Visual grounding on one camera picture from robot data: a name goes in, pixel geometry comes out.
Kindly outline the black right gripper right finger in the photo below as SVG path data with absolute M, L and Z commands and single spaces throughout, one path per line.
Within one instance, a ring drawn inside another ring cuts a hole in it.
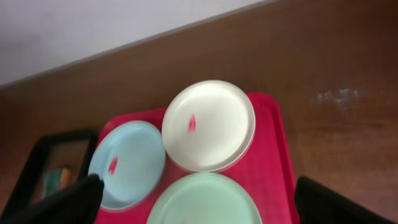
M 303 224 L 394 223 L 306 176 L 297 180 L 294 202 Z

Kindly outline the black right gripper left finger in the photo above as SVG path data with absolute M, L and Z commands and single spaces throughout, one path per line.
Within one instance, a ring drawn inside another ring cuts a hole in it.
M 25 208 L 2 224 L 94 223 L 103 198 L 104 182 L 91 174 L 77 183 Z

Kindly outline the light blue plate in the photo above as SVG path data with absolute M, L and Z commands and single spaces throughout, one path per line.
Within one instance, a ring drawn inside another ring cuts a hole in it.
M 160 131 L 146 121 L 124 123 L 99 143 L 88 169 L 104 183 L 100 208 L 121 212 L 148 196 L 164 171 Z

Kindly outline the light green plate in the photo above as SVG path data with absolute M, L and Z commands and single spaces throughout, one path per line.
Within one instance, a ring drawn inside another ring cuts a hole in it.
M 157 199 L 149 224 L 261 224 L 250 195 L 232 179 L 216 173 L 190 174 Z

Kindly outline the black small tray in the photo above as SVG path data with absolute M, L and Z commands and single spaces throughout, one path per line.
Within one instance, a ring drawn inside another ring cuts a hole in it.
M 55 146 L 66 142 L 88 142 L 88 146 L 83 150 L 85 154 L 78 170 L 77 179 L 80 180 L 88 175 L 89 163 L 95 151 L 97 140 L 98 134 L 89 129 L 42 136 L 33 146 L 1 218 L 9 217 L 28 206 L 35 186 L 39 183 L 40 175 L 44 171 L 45 163 Z

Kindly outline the red plastic tray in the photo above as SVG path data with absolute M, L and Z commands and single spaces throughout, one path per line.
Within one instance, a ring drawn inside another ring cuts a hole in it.
M 294 204 L 295 179 L 279 105 L 262 92 L 249 92 L 256 116 L 250 148 L 222 174 L 241 185 L 256 204 L 263 223 L 298 223 Z M 170 158 L 157 187 L 139 205 L 124 212 L 100 209 L 96 223 L 146 223 L 161 193 L 188 173 Z

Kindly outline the white plate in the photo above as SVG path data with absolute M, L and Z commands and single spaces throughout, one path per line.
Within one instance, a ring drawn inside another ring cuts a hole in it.
M 190 172 L 231 167 L 249 149 L 256 130 L 254 107 L 236 85 L 208 80 L 181 91 L 162 120 L 171 160 Z

